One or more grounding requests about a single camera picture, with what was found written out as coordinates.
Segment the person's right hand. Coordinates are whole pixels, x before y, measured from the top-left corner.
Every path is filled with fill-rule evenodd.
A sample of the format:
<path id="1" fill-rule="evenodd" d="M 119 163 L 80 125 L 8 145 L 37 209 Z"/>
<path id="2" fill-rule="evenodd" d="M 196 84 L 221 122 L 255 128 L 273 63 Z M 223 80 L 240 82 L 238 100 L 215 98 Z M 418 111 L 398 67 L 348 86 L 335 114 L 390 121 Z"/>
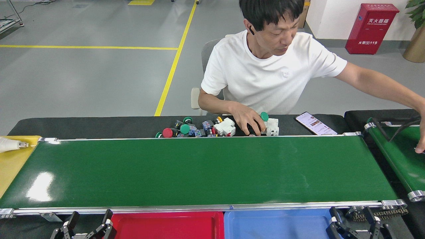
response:
<path id="1" fill-rule="evenodd" d="M 229 113 L 233 115 L 235 122 L 246 135 L 251 134 L 248 129 L 249 126 L 256 136 L 260 136 L 266 130 L 263 119 L 250 107 L 238 102 L 232 102 L 232 105 L 229 107 Z"/>

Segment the person's left hand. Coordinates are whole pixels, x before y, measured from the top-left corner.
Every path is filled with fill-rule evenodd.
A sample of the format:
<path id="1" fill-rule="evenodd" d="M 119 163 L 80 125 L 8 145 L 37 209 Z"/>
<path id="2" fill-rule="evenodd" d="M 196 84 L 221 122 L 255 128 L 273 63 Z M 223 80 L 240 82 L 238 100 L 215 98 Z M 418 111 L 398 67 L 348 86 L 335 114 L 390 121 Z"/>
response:
<path id="1" fill-rule="evenodd" d="M 415 152 L 424 153 L 424 150 L 425 150 L 425 105 L 424 104 L 418 108 L 418 112 L 421 116 L 421 121 L 419 124 L 420 139 L 415 148 Z"/>

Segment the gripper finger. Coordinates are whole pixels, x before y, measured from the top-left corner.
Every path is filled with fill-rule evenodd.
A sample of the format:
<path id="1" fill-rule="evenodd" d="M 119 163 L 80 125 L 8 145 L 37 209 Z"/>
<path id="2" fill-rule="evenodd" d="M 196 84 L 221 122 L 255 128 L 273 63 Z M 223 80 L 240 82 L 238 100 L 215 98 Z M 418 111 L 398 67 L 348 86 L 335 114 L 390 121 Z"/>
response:
<path id="1" fill-rule="evenodd" d="M 106 210 L 102 223 L 95 230 L 87 234 L 87 239 L 114 239 L 117 231 L 113 227 L 112 216 L 112 210 Z"/>
<path id="2" fill-rule="evenodd" d="M 80 218 L 80 214 L 74 211 L 70 216 L 70 219 L 66 221 L 61 227 L 53 230 L 50 239 L 72 239 L 75 236 L 73 232 L 76 224 Z"/>
<path id="3" fill-rule="evenodd" d="M 370 224 L 370 236 L 368 237 L 368 239 L 381 239 L 381 220 L 376 219 L 370 207 L 365 207 L 363 209 L 363 214 L 368 223 Z"/>
<path id="4" fill-rule="evenodd" d="M 340 239 L 341 237 L 343 239 L 357 239 L 357 233 L 342 222 L 336 207 L 331 207 L 329 213 L 331 222 L 326 229 L 326 233 L 330 239 Z"/>

